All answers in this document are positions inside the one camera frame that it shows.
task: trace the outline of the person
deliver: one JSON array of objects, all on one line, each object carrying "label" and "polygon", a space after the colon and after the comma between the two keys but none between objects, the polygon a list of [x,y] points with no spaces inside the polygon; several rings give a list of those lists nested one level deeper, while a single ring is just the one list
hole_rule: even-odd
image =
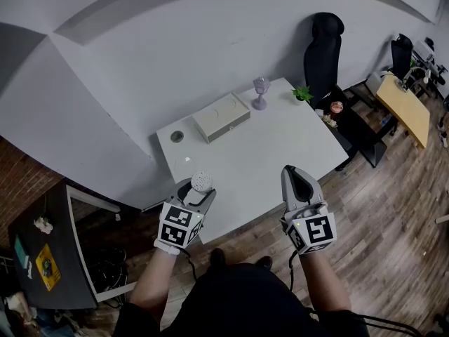
[{"label": "person", "polygon": [[208,271],[198,278],[173,323],[160,332],[176,257],[156,249],[130,302],[121,308],[114,337],[159,333],[369,336],[363,319],[351,312],[349,296],[322,252],[300,256],[310,299],[319,313],[318,322],[270,271],[269,256],[254,265],[228,265],[220,249],[211,253]]}]

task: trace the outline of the small succulent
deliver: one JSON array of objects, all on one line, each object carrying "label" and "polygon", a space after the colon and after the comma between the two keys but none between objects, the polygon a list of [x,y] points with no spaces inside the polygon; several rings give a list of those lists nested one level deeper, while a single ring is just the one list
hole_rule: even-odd
[{"label": "small succulent", "polygon": [[312,98],[314,98],[313,95],[309,93],[310,87],[297,87],[295,90],[292,90],[293,95],[299,100],[299,101],[307,101],[309,102]]}]

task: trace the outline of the floor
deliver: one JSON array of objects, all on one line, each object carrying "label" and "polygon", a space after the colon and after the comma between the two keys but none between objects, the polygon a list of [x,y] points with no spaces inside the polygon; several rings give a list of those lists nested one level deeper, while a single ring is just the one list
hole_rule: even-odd
[{"label": "floor", "polygon": [[[449,213],[449,151],[441,147],[436,130],[441,100],[423,95],[422,101],[431,112],[426,150],[420,150],[399,126],[394,137],[384,138],[388,150],[377,168],[357,154],[343,172],[332,171],[319,182],[337,221],[338,240],[326,255],[349,291],[353,311],[411,324],[426,332],[434,314],[445,310],[449,298],[449,289],[445,288],[449,283],[445,273],[449,271],[449,225],[434,223],[435,218]],[[354,109],[375,130],[386,114],[383,110],[369,110],[362,103]],[[210,251],[220,247],[230,263],[252,263],[262,256],[271,256],[272,271],[289,284],[288,259],[293,246],[279,223],[282,212],[283,207],[279,206],[209,244],[192,244],[189,252],[196,273],[205,272]],[[146,243],[141,239],[136,242],[142,250],[152,245],[149,242],[156,233],[157,219],[151,214],[140,219],[147,225],[147,233],[142,234],[139,228],[135,231],[148,239]],[[152,251],[139,253],[127,260],[130,281],[138,278],[151,254]],[[293,292],[310,305],[298,258],[294,266]],[[171,279],[162,328],[176,317],[193,285],[191,268],[180,256]],[[118,313],[102,304],[87,319],[86,333],[108,336]],[[389,336],[391,332],[371,329],[370,334]]]}]

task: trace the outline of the black table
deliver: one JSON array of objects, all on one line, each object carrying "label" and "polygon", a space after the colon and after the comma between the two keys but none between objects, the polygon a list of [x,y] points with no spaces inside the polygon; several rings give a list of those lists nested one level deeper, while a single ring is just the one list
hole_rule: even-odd
[{"label": "black table", "polygon": [[[45,204],[45,214],[53,224],[53,231],[50,234],[41,232],[33,224],[34,220],[43,214]],[[97,307],[76,247],[65,183],[58,183],[51,188],[46,195],[35,201],[9,225],[12,249],[14,249],[17,234],[32,263],[32,279],[29,279],[28,266],[24,269],[13,251],[19,283],[29,305],[55,310]],[[56,265],[61,272],[61,279],[51,291],[47,291],[36,266],[36,258],[45,244],[50,246]]]}]

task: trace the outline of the brick wall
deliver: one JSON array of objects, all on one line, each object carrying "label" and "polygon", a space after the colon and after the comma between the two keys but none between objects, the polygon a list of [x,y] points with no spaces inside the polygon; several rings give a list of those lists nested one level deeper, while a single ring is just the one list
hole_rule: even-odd
[{"label": "brick wall", "polygon": [[8,225],[62,176],[0,136],[0,249],[9,249]]}]

